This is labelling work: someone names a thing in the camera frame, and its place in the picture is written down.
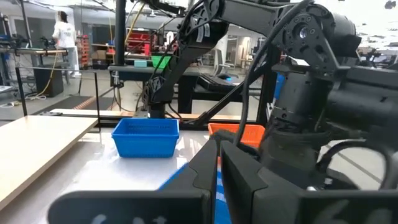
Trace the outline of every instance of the blue bin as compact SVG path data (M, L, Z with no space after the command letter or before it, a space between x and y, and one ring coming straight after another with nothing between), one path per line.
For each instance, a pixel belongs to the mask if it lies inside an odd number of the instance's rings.
M112 138L121 157L172 157L179 138L178 120L124 118Z

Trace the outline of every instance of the black panel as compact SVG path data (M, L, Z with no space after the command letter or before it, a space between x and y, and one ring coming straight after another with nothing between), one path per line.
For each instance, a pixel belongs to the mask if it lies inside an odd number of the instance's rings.
M205 224L202 201L199 191L74 192L51 205L48 220L50 224L131 224L163 218L165 223Z
M184 170L167 183L162 190L176 191L185 189L201 190L204 204L204 218L213 223L215 217L217 176L217 145L207 141Z
M258 172L258 175L268 188L254 193L252 223L293 224L303 190L265 167Z
M397 223L397 199L395 190L307 192L300 203L297 223Z
M261 164L228 141L221 142L224 194L232 223L250 223L253 193L267 188L257 175Z

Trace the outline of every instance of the wooden table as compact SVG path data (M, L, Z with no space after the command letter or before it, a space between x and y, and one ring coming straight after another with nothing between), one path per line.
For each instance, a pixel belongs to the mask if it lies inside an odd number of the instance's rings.
M96 123L96 118L26 116L1 126L0 210Z

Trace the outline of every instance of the orange plastic tray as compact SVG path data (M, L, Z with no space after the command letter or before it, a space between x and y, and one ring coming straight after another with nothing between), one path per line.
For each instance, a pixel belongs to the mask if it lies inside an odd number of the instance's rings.
M233 133L237 133L239 129L238 124L215 124L215 123L209 123L208 124L208 129L210 135L215 133L216 131L220 129L224 129L227 131L231 131ZM249 146L253 147L259 147L262 139L262 135L264 134L264 131L266 129L261 126L261 125L255 125L255 124L247 124L245 126L242 140L241 142L243 144L247 144Z

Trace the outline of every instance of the green box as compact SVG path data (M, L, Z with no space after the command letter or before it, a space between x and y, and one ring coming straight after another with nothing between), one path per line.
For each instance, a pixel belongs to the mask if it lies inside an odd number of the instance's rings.
M152 64L154 65L154 68L157 67L157 65L159 64L160 59L162 58L162 56L160 55L152 55L151 57L152 60ZM160 63L159 68L163 69L166 67L166 65L169 63L170 58L172 58L171 56L165 56L163 58L162 63Z

